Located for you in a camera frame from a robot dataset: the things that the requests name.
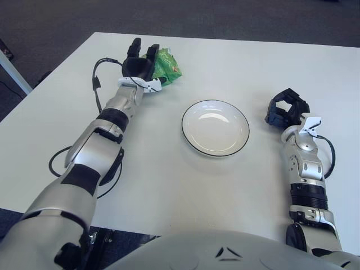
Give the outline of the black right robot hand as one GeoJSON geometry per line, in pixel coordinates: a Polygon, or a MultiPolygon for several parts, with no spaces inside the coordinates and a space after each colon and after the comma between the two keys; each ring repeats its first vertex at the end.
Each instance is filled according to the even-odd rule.
{"type": "Polygon", "coordinates": [[[311,116],[307,102],[291,88],[280,92],[271,99],[265,122],[283,129],[284,136],[307,134],[321,138],[316,132],[317,127],[321,124],[321,118],[311,116]]]}

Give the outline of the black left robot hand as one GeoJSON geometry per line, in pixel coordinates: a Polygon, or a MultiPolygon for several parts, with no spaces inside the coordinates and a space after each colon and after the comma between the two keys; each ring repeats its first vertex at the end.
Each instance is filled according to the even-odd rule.
{"type": "Polygon", "coordinates": [[[153,78],[159,44],[153,44],[147,49],[145,57],[140,57],[141,38],[135,38],[129,46],[127,58],[121,65],[123,77],[118,80],[118,87],[142,89],[143,93],[160,92],[163,77],[153,78]]]}

